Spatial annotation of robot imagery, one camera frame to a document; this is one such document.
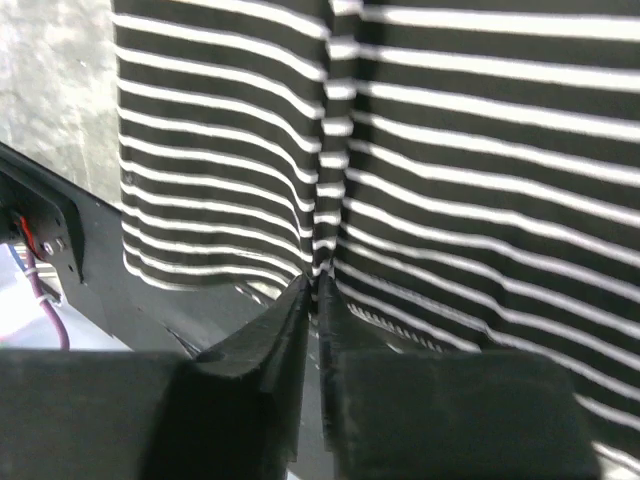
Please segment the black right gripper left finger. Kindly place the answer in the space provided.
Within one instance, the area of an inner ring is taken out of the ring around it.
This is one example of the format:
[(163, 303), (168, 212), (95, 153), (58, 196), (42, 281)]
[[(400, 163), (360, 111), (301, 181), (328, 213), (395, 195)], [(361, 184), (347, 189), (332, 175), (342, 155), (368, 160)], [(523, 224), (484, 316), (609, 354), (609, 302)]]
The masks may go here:
[(218, 411), (233, 422), (231, 434), (265, 433), (285, 462), (297, 456), (309, 305), (301, 275), (258, 317), (197, 356), (198, 369), (222, 383)]

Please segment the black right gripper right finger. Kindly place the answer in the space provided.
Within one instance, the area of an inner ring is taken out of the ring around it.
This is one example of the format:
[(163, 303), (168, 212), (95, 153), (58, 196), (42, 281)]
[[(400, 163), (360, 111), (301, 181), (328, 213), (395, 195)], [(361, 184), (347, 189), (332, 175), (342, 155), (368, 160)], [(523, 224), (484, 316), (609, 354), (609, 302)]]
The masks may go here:
[(333, 452), (338, 428), (339, 354), (352, 350), (390, 351), (390, 348), (374, 325), (351, 312), (328, 273), (319, 277), (316, 294), (322, 423), (326, 448)]

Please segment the purple striped tank top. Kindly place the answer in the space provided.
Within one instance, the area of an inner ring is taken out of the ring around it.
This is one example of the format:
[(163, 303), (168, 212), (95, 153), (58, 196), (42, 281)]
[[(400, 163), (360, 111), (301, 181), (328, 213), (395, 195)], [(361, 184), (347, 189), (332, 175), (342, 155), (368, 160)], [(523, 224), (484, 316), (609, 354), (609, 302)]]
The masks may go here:
[(566, 367), (639, 467), (635, 1), (117, 1), (124, 264), (333, 275), (436, 350)]

